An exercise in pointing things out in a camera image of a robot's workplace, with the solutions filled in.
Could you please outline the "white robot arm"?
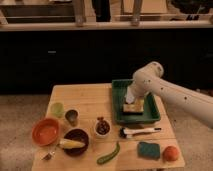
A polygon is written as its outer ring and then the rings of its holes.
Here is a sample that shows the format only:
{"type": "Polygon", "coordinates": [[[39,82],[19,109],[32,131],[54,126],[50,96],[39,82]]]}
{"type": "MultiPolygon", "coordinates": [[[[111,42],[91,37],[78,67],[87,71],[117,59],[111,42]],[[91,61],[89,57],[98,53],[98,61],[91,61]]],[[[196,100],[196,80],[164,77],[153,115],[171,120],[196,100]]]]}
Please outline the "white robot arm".
{"type": "Polygon", "coordinates": [[[213,129],[213,97],[165,81],[162,79],[163,74],[163,66],[156,61],[136,70],[127,88],[125,101],[131,104],[147,92],[152,92],[213,129]]]}

